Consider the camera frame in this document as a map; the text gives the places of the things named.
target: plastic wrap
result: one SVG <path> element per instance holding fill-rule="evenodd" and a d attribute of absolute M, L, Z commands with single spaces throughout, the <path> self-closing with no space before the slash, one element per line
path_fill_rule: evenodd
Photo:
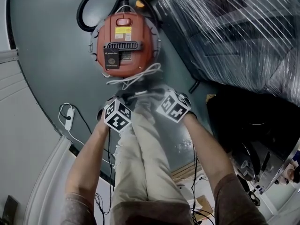
<path fill-rule="evenodd" d="M 300 106 L 298 0 L 159 0 L 159 6 L 188 44 L 187 66 L 204 79 Z"/>

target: forearm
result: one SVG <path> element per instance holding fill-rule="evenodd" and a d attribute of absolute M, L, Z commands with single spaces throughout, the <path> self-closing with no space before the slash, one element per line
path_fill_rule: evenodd
<path fill-rule="evenodd" d="M 214 191 L 223 177 L 234 173 L 233 165 L 221 145 L 194 115 L 187 114 L 183 122 L 191 136 L 201 166 L 210 181 L 211 189 Z"/>
<path fill-rule="evenodd" d="M 77 193 L 92 205 L 99 180 L 108 129 L 95 130 L 78 154 L 66 181 L 66 193 Z"/>

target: person's left hand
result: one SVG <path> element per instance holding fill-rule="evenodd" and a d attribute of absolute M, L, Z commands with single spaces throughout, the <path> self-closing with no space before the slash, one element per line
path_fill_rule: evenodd
<path fill-rule="evenodd" d="M 109 127 L 104 123 L 104 108 L 109 105 L 110 103 L 112 103 L 112 101 L 115 99 L 115 97 L 111 97 L 109 100 L 107 100 L 105 102 L 105 104 L 103 105 L 103 108 L 98 112 L 97 115 L 97 125 L 95 126 L 94 131 L 100 132 L 100 133 L 105 133 L 108 132 Z"/>

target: vent grille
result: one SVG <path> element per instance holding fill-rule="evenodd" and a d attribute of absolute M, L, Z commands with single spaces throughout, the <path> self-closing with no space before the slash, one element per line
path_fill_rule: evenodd
<path fill-rule="evenodd" d="M 119 50 L 136 50 L 138 47 L 139 44 L 137 42 L 118 42 L 107 45 L 107 48 L 118 48 Z"/>

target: black hose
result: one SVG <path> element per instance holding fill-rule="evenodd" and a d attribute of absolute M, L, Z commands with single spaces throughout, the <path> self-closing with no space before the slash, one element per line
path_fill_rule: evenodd
<path fill-rule="evenodd" d="M 129 5 L 129 0 L 122 0 L 120 2 L 120 6 L 119 7 L 122 7 L 124 5 Z M 130 12 L 130 8 L 129 7 L 123 7 L 122 8 L 122 12 Z"/>
<path fill-rule="evenodd" d="M 111 9 L 110 13 L 108 14 L 111 15 L 111 14 L 114 14 L 118 9 L 119 7 L 121 6 L 121 4 L 124 3 L 124 0 L 116 0 L 113 8 Z"/>
<path fill-rule="evenodd" d="M 89 27 L 83 21 L 83 10 L 84 10 L 85 5 L 88 3 L 88 1 L 89 0 L 82 0 L 81 1 L 80 5 L 78 7 L 78 10 L 77 10 L 76 19 L 77 19 L 78 26 L 82 30 L 84 30 L 86 32 L 92 32 L 96 28 L 96 26 Z M 152 7 L 152 5 L 147 0 L 141 0 L 141 2 L 149 9 L 150 15 L 153 17 L 153 20 L 154 20 L 154 25 L 156 27 L 158 27 L 158 15 L 156 14 L 156 12 L 155 12 L 154 8 Z"/>

